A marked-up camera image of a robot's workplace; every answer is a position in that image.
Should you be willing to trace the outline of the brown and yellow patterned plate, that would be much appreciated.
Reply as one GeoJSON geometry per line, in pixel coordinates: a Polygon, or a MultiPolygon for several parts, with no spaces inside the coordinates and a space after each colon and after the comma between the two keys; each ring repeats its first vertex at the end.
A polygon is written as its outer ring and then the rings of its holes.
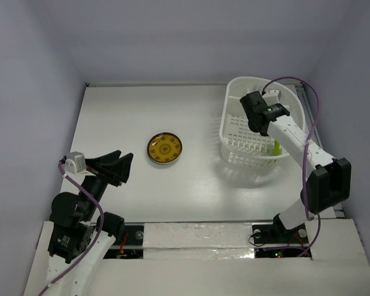
{"type": "Polygon", "coordinates": [[[148,158],[158,165],[170,165],[177,161],[183,152],[180,138],[169,132],[154,135],[147,144],[148,158]]]}

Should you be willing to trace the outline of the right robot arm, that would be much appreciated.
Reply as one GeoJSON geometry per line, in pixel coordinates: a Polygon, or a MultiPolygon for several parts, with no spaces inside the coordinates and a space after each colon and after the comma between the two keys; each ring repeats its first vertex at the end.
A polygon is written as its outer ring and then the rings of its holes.
{"type": "Polygon", "coordinates": [[[268,105],[258,91],[246,94],[240,103],[249,129],[276,140],[302,169],[299,199],[273,218],[269,231],[277,241],[285,242],[294,229],[349,198],[352,166],[308,139],[282,104],[268,105]]]}

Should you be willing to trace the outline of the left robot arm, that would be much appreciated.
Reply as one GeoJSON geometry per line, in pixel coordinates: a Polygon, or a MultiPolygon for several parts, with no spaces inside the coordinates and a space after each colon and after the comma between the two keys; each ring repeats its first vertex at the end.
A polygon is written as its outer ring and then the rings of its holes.
{"type": "Polygon", "coordinates": [[[128,181],[133,157],[115,150],[96,158],[71,152],[59,160],[60,174],[78,193],[61,192],[51,203],[53,230],[40,295],[86,295],[109,248],[127,241],[124,218],[104,211],[100,201],[107,186],[128,181]]]}

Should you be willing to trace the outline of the green plate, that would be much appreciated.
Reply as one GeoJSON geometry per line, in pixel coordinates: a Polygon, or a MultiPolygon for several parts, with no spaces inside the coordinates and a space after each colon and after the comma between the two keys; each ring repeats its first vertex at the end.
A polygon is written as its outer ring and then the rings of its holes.
{"type": "Polygon", "coordinates": [[[279,156],[282,154],[282,147],[281,144],[275,140],[274,141],[274,150],[273,150],[274,156],[279,156]]]}

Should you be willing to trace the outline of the left base electronics bay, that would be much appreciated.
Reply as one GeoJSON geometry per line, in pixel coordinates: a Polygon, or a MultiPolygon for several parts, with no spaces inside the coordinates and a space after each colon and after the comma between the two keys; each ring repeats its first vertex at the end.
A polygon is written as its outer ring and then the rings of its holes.
{"type": "Polygon", "coordinates": [[[143,259],[144,224],[126,223],[124,233],[109,248],[104,259],[143,259]]]}

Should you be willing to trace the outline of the base electronics bay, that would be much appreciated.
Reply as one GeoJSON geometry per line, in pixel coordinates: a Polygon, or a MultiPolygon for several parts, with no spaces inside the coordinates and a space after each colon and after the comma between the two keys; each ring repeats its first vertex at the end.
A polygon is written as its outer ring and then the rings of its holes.
{"type": "Polygon", "coordinates": [[[249,243],[255,258],[310,258],[311,252],[302,253],[309,245],[305,224],[286,234],[278,234],[272,224],[253,223],[249,243]]]}
{"type": "Polygon", "coordinates": [[[144,224],[126,223],[124,233],[109,248],[104,259],[143,259],[144,224]]]}

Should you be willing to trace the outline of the white foam strip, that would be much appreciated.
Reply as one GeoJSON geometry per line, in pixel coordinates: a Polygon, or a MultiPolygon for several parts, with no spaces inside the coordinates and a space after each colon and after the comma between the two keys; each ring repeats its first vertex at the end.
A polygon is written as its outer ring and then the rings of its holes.
{"type": "Polygon", "coordinates": [[[143,258],[147,260],[253,259],[250,223],[147,223],[143,258]]]}

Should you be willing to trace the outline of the right base electronics bay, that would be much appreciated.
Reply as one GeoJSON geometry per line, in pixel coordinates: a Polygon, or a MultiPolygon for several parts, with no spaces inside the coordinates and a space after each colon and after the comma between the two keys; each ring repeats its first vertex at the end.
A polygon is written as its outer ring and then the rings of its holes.
{"type": "Polygon", "coordinates": [[[255,258],[310,258],[311,252],[302,253],[309,245],[305,224],[286,234],[278,234],[272,224],[253,223],[249,243],[255,258]]]}

